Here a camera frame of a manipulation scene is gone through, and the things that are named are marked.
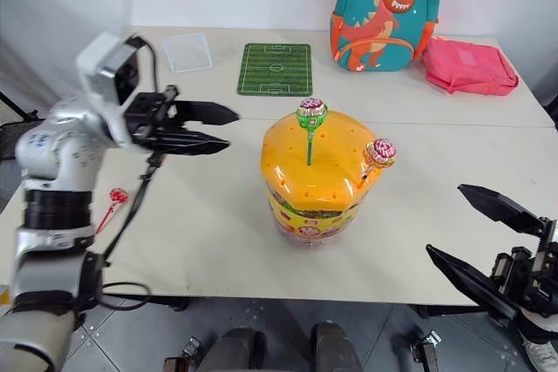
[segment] pink bag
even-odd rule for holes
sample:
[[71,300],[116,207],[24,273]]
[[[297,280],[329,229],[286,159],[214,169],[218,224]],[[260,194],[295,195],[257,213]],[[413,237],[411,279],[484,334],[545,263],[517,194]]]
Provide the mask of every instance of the pink bag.
[[488,45],[432,38],[424,53],[426,78],[450,93],[507,95],[519,83],[500,50]]

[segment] soccer field mat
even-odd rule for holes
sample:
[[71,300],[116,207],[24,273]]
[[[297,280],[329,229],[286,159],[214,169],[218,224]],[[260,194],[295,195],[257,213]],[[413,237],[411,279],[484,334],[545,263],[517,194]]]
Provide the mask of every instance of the soccer field mat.
[[252,96],[311,96],[308,44],[246,44],[237,92]]

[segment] dinosaur print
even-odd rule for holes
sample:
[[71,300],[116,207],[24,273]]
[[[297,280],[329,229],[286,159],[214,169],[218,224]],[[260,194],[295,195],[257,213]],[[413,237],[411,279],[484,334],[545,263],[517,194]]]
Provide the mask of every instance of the dinosaur print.
[[[415,0],[372,0],[376,11],[369,12],[362,23],[357,22],[354,26],[343,23],[341,37],[350,42],[363,38],[388,38],[393,30],[399,26],[394,13],[407,12]],[[368,65],[377,67],[378,58],[384,53],[386,44],[370,42],[368,44],[355,45],[350,49],[347,68],[351,71],[366,70],[366,63],[362,62],[362,56],[370,53]]]

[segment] backpack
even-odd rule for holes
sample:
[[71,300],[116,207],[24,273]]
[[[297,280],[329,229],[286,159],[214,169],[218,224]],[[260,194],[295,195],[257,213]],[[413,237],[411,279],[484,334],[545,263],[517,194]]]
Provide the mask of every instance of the backpack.
[[438,22],[439,0],[337,0],[331,54],[349,71],[394,71],[419,57]]

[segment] lollipop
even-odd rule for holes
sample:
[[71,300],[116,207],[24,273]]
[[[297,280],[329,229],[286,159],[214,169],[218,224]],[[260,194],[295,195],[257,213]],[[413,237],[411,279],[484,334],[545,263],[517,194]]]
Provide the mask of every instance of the lollipop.
[[363,178],[358,187],[363,185],[374,168],[385,169],[393,166],[396,154],[397,150],[389,139],[377,139],[373,143],[368,143],[363,151],[366,169],[364,169]]
[[312,140],[314,132],[323,124],[328,115],[328,107],[318,98],[307,98],[301,102],[296,110],[298,124],[308,132],[308,155],[306,164],[312,164]]

